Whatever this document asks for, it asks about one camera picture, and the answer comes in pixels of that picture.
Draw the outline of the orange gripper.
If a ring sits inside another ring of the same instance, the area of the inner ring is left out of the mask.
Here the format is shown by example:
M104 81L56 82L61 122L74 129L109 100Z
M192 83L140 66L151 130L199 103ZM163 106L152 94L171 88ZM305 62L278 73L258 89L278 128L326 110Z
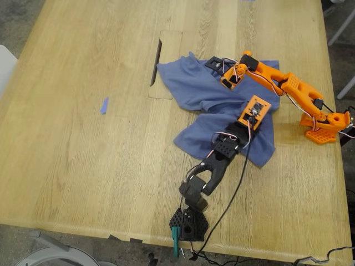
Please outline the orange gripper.
M245 64L234 64L224 72L220 79L220 83L229 90L233 90L235 86L243 79L246 74L247 66Z

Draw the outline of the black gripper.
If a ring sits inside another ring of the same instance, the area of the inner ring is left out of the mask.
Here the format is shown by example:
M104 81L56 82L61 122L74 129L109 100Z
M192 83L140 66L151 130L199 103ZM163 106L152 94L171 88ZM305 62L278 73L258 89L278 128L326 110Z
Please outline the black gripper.
M249 128L238 121L228 124L225 130L239 139L249 138Z

